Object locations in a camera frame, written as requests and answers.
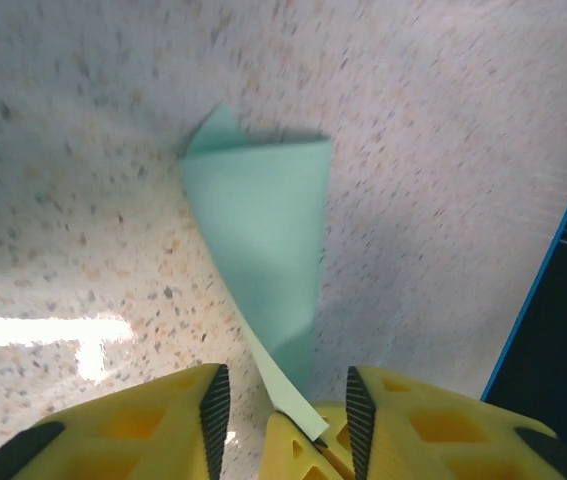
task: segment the folded paper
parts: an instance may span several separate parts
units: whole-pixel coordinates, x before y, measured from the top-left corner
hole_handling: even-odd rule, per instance
[[[180,165],[270,399],[312,440],[328,427],[301,392],[312,371],[330,156],[326,138],[253,144],[221,106]]]

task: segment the white speckled surface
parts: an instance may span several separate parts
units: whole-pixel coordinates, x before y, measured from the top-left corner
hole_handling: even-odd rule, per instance
[[[0,0],[0,444],[223,361],[226,478],[257,471],[267,399],[174,154],[220,101],[335,139],[312,397],[359,362],[480,395],[567,205],[567,1]]]

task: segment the mint green paper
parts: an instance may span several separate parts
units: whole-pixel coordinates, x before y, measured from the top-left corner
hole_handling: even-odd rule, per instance
[[[328,425],[299,390],[312,371],[330,156],[329,139],[251,144],[221,106],[180,166],[270,399],[312,440]]]

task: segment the terrazzo floor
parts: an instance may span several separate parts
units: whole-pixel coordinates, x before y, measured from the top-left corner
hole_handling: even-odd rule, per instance
[[[355,363],[481,394],[567,205],[566,0],[0,0],[0,444],[219,361],[254,478],[270,407],[176,160],[219,102],[334,138],[311,398]]]

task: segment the floor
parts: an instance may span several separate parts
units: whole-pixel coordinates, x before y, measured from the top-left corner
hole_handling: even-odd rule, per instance
[[[0,0],[0,444],[229,364],[266,394],[176,158],[219,102],[334,139],[311,398],[373,363],[478,397],[567,205],[567,0]]]

